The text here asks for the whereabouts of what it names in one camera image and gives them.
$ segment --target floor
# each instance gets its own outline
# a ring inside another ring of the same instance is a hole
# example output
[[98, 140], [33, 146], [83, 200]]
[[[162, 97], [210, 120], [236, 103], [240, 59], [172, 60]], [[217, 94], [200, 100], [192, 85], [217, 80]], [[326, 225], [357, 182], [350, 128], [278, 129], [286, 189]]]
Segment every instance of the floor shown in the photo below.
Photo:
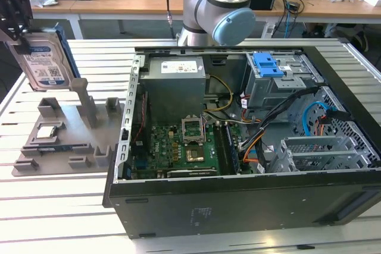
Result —
[[[57, 23], [56, 20], [35, 20], [34, 26], [37, 27], [53, 27]], [[68, 39], [74, 39], [68, 21], [60, 21], [65, 29]], [[125, 34], [119, 33], [118, 22], [115, 20], [83, 20], [81, 22], [83, 34], [86, 39], [167, 39], [170, 38], [170, 31], [165, 21], [151, 20], [130, 20], [125, 21], [124, 26], [128, 31]], [[264, 23], [258, 23], [251, 37], [261, 37]], [[179, 33], [182, 28], [181, 21], [174, 21], [174, 31]], [[379, 39], [381, 38], [381, 27], [376, 26], [366, 27], [366, 35], [368, 37], [369, 51], [364, 53], [367, 59], [375, 64], [381, 52], [379, 48]], [[292, 30], [291, 37], [301, 37], [304, 30], [303, 24], [297, 24]], [[284, 33], [277, 32], [275, 38], [283, 38]], [[21, 74], [18, 64], [9, 53], [4, 44], [0, 43], [0, 102], [12, 88], [15, 81]]]

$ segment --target hard drive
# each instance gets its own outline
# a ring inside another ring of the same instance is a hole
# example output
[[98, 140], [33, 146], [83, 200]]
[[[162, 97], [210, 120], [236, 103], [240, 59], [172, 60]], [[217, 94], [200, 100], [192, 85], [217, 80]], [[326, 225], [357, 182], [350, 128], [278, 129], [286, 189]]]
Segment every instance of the hard drive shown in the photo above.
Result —
[[68, 89], [72, 79], [80, 77], [60, 26], [28, 30], [23, 38], [30, 46], [29, 54], [19, 54], [15, 46], [9, 43], [8, 47], [33, 90]]

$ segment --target yellow wire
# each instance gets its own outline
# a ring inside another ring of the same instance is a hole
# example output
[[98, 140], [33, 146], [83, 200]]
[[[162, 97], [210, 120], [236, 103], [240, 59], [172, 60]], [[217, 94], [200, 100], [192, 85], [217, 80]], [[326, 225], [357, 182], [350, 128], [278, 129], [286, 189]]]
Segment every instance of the yellow wire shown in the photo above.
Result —
[[226, 89], [229, 91], [230, 99], [229, 99], [229, 102], [227, 103], [227, 105], [225, 105], [223, 107], [212, 108], [212, 109], [204, 109], [204, 111], [221, 111], [221, 110], [224, 110], [225, 108], [228, 108], [232, 104], [232, 102], [233, 102], [233, 92], [230, 89], [230, 87], [222, 79], [220, 79], [219, 77], [214, 76], [212, 74], [210, 75], [210, 77], [214, 77], [216, 80], [218, 80], [220, 83], [222, 83], [224, 87], [226, 87]]

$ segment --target workbench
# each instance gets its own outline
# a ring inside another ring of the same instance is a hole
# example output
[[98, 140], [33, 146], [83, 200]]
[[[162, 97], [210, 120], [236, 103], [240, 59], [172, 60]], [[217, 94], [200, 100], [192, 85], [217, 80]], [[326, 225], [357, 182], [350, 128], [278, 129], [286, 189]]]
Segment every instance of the workbench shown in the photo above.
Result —
[[[173, 40], [72, 40], [79, 72], [96, 103], [124, 102], [137, 46], [174, 46]], [[335, 39], [249, 39], [246, 46], [315, 46], [381, 123], [381, 74], [351, 45]], [[106, 173], [13, 177], [44, 97], [79, 104], [68, 90], [33, 92], [25, 75], [0, 105], [0, 253], [380, 253], [381, 203], [344, 226], [130, 240], [113, 209], [102, 206]], [[260, 211], [253, 206], [252, 211]]]
[[[305, 9], [296, 22], [381, 24], [381, 7], [354, 0], [331, 3], [329, 0], [303, 0]], [[170, 0], [174, 20], [182, 20], [183, 0]], [[255, 11], [256, 21], [266, 22], [262, 38], [271, 37], [268, 30], [284, 12], [282, 0], [276, 0], [271, 11]], [[80, 20], [118, 20], [124, 32], [123, 20], [166, 20], [165, 0], [59, 0], [53, 7], [33, 7], [36, 19], [66, 19], [76, 39], [83, 39]]]

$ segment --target open computer tower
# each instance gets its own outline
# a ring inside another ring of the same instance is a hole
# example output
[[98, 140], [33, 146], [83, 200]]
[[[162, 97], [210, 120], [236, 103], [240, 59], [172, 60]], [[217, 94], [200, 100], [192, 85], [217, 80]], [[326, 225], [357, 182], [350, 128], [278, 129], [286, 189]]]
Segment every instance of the open computer tower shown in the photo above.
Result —
[[131, 239], [345, 224], [380, 134], [316, 48], [137, 48], [106, 197]]

